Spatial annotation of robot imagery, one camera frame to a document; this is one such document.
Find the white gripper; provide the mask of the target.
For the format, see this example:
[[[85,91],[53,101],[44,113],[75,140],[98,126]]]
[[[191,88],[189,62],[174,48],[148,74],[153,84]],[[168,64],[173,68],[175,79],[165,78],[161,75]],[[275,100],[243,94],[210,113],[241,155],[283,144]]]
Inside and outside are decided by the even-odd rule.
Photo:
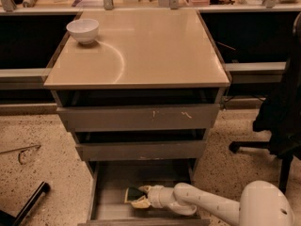
[[[145,196],[131,202],[131,206],[136,209],[147,209],[150,206],[153,208],[163,208],[164,204],[161,202],[161,193],[164,191],[164,186],[140,186],[140,191],[147,193]]]

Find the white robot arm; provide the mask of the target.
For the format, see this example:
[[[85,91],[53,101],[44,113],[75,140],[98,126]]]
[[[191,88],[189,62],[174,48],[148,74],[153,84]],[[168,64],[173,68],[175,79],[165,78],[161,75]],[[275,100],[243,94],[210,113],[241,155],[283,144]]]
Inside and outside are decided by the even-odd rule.
[[[183,216],[194,215],[200,207],[230,226],[294,225],[293,209],[287,198],[276,186],[265,181],[249,183],[238,202],[187,183],[173,187],[129,187],[124,202],[133,208],[165,208]]]

